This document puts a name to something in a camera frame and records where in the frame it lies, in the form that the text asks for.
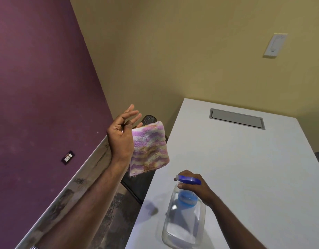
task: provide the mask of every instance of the person's right arm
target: person's right arm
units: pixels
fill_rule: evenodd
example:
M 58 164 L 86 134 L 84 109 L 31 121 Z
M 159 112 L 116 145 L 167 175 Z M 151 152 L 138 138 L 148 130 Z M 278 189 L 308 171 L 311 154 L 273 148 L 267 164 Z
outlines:
M 230 249 L 265 249 L 265 246 L 246 229 L 223 201 L 209 188 L 201 175 L 188 170 L 180 172 L 179 175 L 201 180 L 201 185 L 178 184 L 178 188 L 193 191 L 213 210 Z

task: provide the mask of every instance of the table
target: table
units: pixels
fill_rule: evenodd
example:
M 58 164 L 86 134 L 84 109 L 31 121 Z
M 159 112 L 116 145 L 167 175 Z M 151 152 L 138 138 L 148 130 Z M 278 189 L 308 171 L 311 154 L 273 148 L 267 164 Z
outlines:
M 210 109 L 262 117 L 265 130 L 210 119 Z M 267 248 L 319 248 L 319 163 L 296 118 L 184 99 L 127 249 L 167 248 L 173 178 L 199 173 Z M 201 248 L 228 248 L 207 207 Z

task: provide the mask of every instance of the yellow wall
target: yellow wall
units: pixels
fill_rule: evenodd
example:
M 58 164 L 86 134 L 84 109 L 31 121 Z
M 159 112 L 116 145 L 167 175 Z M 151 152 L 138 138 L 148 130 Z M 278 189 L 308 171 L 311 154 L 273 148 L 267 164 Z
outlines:
M 134 103 L 169 134 L 184 97 L 206 100 L 297 117 L 319 151 L 319 0 L 71 3 L 113 117 Z

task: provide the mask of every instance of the microfiber cloth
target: microfiber cloth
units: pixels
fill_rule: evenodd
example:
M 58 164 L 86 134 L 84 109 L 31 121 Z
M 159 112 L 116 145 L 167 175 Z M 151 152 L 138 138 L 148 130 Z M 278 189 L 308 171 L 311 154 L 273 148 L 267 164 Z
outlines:
M 170 162 L 162 122 L 132 129 L 132 134 L 134 153 L 129 164 L 130 176 L 159 169 Z

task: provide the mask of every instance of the blue spray nozzle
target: blue spray nozzle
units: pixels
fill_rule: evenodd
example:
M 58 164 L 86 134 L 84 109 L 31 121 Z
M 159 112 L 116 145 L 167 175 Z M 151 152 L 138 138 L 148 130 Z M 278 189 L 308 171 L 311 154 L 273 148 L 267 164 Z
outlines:
M 176 180 L 180 181 L 184 184 L 197 184 L 201 185 L 201 180 L 195 178 L 195 177 L 186 177 L 181 175 L 176 175 Z

